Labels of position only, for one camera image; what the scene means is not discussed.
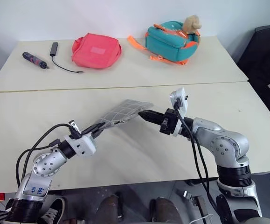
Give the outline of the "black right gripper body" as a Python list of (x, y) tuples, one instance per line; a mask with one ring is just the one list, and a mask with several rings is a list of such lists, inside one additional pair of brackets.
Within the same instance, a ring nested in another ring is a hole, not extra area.
[(160, 119), (160, 133), (167, 135), (173, 134), (179, 118), (174, 109), (168, 108), (164, 114), (161, 115)]

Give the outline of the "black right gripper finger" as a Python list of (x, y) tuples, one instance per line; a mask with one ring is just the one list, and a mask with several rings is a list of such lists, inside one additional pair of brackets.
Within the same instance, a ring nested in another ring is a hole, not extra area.
[(157, 124), (157, 125), (161, 125), (164, 121), (164, 119), (145, 119), (145, 121), (153, 123), (153, 124)]
[(143, 119), (163, 119), (164, 114), (153, 110), (144, 110), (140, 112), (140, 116)]

